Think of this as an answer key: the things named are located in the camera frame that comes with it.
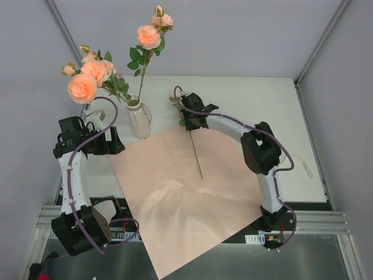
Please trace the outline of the orange rose stem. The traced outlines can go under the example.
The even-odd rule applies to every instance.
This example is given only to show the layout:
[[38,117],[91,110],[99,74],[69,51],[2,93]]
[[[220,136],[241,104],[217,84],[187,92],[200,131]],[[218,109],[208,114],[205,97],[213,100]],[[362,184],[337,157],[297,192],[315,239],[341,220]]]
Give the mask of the orange rose stem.
[[99,89],[96,80],[90,76],[80,73],[80,69],[75,68],[75,64],[70,62],[61,68],[63,76],[70,77],[67,85],[67,94],[80,104],[91,103],[97,96]]
[[168,10],[157,5],[151,24],[143,25],[137,29],[138,44],[129,50],[131,60],[127,67],[134,71],[134,77],[140,76],[138,99],[141,97],[147,67],[152,57],[158,57],[165,49],[166,33],[174,29],[174,21],[167,12]]
[[80,45],[79,49],[84,54],[81,74],[92,76],[98,88],[104,89],[109,95],[114,95],[119,102],[124,102],[128,106],[136,106],[139,103],[137,97],[129,95],[129,83],[117,72],[109,51],[102,57],[100,50],[95,52],[86,44]]

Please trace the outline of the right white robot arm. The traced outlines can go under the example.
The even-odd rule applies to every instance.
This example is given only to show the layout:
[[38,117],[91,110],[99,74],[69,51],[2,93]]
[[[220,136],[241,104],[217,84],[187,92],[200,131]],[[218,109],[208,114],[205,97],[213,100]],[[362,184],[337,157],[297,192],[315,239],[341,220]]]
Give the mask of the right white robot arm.
[[245,124],[224,115],[214,104],[203,104],[195,93],[182,94],[179,104],[188,131],[206,128],[223,133],[241,144],[246,166],[257,176],[261,191],[262,216],[252,223],[264,232],[276,230],[283,223],[286,209],[279,201],[279,190],[273,172],[280,163],[281,149],[273,139],[266,122],[247,128]]

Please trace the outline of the pink wrapping paper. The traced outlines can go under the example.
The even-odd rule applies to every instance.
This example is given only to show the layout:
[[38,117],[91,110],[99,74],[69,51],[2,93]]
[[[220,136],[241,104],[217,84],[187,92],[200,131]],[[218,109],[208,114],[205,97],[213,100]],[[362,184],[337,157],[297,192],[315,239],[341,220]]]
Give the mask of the pink wrapping paper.
[[110,161],[158,278],[225,241],[260,215],[256,175],[233,140],[181,127],[129,145]]

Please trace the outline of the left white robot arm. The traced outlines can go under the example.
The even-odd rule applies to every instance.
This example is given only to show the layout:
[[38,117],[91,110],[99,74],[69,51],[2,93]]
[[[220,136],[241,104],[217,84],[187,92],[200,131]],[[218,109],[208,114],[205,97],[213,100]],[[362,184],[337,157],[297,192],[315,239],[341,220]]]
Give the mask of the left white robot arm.
[[89,155],[117,155],[125,150],[116,127],[110,127],[111,140],[99,123],[84,124],[78,117],[59,121],[61,133],[53,154],[62,173],[61,214],[51,221],[58,240],[70,256],[89,250],[101,251],[109,243],[111,227],[119,226],[123,213],[114,196],[91,202],[88,192],[87,167]]

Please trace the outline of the cream printed ribbon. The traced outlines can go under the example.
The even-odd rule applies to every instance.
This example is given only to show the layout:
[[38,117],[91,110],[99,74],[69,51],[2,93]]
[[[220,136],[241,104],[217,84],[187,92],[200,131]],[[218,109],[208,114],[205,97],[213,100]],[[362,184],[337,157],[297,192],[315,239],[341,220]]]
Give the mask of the cream printed ribbon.
[[[315,177],[311,168],[309,167],[307,162],[301,156],[298,156],[298,155],[290,155],[290,156],[291,156],[291,158],[294,162],[294,167],[296,167],[297,165],[302,166],[303,170],[306,172],[307,176],[310,179]],[[286,155],[282,155],[280,157],[280,166],[282,166],[284,164],[284,162],[288,162],[288,161],[289,161],[288,157]]]

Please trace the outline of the pale pink rose stem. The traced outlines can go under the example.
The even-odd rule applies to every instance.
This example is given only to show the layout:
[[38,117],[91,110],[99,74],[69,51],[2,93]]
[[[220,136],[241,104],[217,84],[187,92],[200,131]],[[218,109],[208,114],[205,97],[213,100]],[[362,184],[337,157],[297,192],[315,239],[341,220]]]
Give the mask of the pale pink rose stem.
[[[180,101],[181,98],[180,97],[169,97],[168,99],[169,99],[170,103],[172,104],[172,106],[174,106],[179,112],[179,117],[180,117],[179,125],[181,127],[186,128],[186,122],[185,122],[185,118],[184,118],[184,115],[183,115],[183,112],[182,112],[182,108],[178,104],[178,101]],[[195,142],[193,140],[193,136],[192,136],[191,131],[189,131],[189,137],[190,137],[190,140],[191,140],[191,143],[192,143],[193,152],[194,152],[194,155],[195,155],[196,164],[197,164],[197,167],[198,167],[198,170],[199,170],[199,174],[200,174],[201,179],[203,179],[203,173],[202,173],[202,169],[201,169],[201,166],[200,166],[198,154],[197,154],[196,147],[195,147]]]

